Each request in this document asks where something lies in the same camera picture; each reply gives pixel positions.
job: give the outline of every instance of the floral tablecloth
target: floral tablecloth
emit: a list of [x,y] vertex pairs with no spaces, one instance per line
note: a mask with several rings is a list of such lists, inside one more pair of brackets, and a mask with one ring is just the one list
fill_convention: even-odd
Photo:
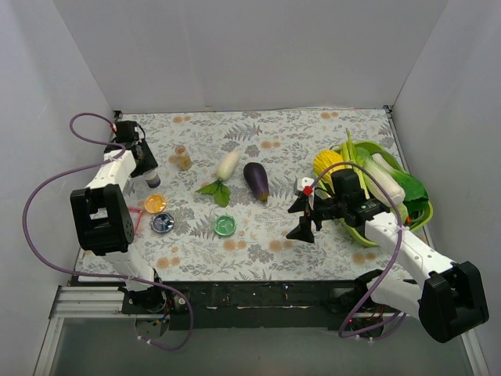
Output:
[[[175,218],[174,229],[159,235],[151,230],[151,215],[145,212],[134,239],[136,249],[162,280],[354,279],[387,265],[389,254],[358,245],[336,221],[323,223],[315,244],[285,238],[299,217],[287,213],[295,199],[295,178],[313,176],[315,155],[344,142],[346,128],[354,141],[375,141],[400,160],[384,110],[129,114],[124,120],[137,121],[145,129],[162,180],[151,190],[143,178],[132,179],[125,200],[129,206],[142,207],[148,195],[162,193]],[[179,144],[186,146],[193,160],[186,172],[172,156]],[[212,197],[194,191],[215,180],[218,162],[232,150],[238,150],[241,159],[226,182],[231,190],[229,205],[221,208]],[[253,198],[243,179],[243,166],[250,161],[263,164],[268,173],[267,204]],[[237,230],[230,238],[220,238],[212,229],[213,220],[222,214],[236,220]],[[81,253],[76,268],[114,273],[110,264],[91,252]],[[409,277],[399,265],[391,272],[397,278]]]

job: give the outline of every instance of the bok choy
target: bok choy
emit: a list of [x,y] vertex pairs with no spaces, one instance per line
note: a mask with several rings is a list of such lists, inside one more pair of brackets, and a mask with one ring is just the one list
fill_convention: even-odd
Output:
[[[384,188],[388,193],[391,200],[395,205],[400,205],[405,199],[405,191],[403,188],[390,176],[383,167],[381,167],[370,155],[369,151],[363,147],[355,148],[356,152],[356,163],[364,167],[368,173],[370,173],[377,182]],[[390,203],[387,198],[383,195],[383,192],[377,187],[369,176],[363,174],[363,178],[367,185],[369,192],[383,204],[390,207]]]
[[417,200],[426,193],[424,185],[418,179],[404,171],[392,168],[390,164],[386,162],[383,155],[373,154],[373,159],[403,188],[405,191],[405,201]]

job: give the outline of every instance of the green vegetable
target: green vegetable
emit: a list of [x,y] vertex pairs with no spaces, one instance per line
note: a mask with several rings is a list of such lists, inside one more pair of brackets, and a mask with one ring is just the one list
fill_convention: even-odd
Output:
[[229,195],[231,194],[229,188],[222,183],[221,179],[218,179],[207,186],[203,186],[196,192],[213,195],[214,201],[216,201],[216,203],[221,205],[223,208],[228,206]]
[[416,200],[404,201],[404,205],[407,207],[409,213],[420,212],[428,207],[428,193]]
[[374,154],[373,159],[388,171],[391,177],[404,189],[405,201],[414,201],[424,196],[426,190],[423,183],[418,179],[403,171],[392,168],[381,154]]
[[398,211],[400,212],[400,219],[402,220],[402,223],[407,222],[407,218],[409,217],[409,211],[407,210],[407,207],[404,205],[404,203],[398,204],[397,205]]
[[[356,162],[357,152],[355,149],[355,145],[353,145],[353,139],[351,139],[351,133],[348,129],[346,129],[346,135],[348,136],[348,154],[350,156],[350,161]],[[367,185],[366,185],[366,182],[363,178],[362,170],[360,170],[360,168],[356,168],[356,167],[353,169],[355,170],[355,173],[359,176],[360,188],[362,188],[364,190],[364,192],[366,193],[366,199],[369,200],[370,199],[369,191],[367,190]]]
[[350,153],[348,152],[348,145],[346,143],[341,144],[341,156],[345,162],[353,162],[350,158]]
[[[395,205],[399,205],[404,201],[405,191],[396,181],[390,176],[390,174],[382,168],[375,160],[371,157],[370,153],[363,147],[356,148],[357,159],[356,163],[364,167],[369,174],[371,174],[377,182],[384,188],[386,193],[390,196],[391,200]],[[390,207],[390,203],[383,195],[381,190],[373,182],[371,178],[363,174],[364,180],[366,182],[369,192],[383,204]]]

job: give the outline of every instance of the eggplant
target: eggplant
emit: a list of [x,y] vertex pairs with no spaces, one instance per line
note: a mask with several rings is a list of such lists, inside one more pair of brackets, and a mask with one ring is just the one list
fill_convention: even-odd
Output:
[[268,176],[263,165],[256,162],[247,163],[243,168],[243,177],[254,197],[264,203],[268,202]]

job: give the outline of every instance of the black metal base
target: black metal base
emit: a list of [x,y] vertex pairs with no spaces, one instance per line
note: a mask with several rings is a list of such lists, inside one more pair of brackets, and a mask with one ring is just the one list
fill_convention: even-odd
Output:
[[[195,327],[199,329],[326,327],[337,330],[354,304],[344,295],[353,289],[352,280],[165,284],[187,296],[195,314]],[[188,329],[186,305],[179,305],[173,295],[171,300],[170,330]],[[125,298],[122,313],[147,311]]]

